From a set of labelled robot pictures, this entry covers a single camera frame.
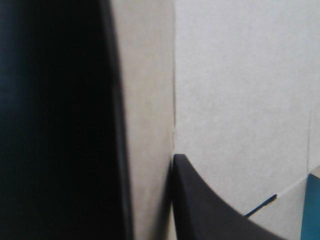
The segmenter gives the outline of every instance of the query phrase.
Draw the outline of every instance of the white wall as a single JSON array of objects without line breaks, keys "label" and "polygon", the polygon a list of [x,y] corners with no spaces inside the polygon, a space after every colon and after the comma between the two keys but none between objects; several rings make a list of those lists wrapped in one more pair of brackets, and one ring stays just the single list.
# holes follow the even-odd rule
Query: white wall
[{"label": "white wall", "polygon": [[[175,8],[175,151],[245,214],[320,164],[320,1],[176,0]],[[286,235],[277,223],[300,225],[303,196],[281,196],[299,217],[274,203],[265,220],[252,219],[299,239],[300,229]]]},{"label": "white wall", "polygon": [[124,88],[135,239],[164,240],[166,235],[175,239],[166,183],[173,154],[173,3],[113,0],[112,5]]}]

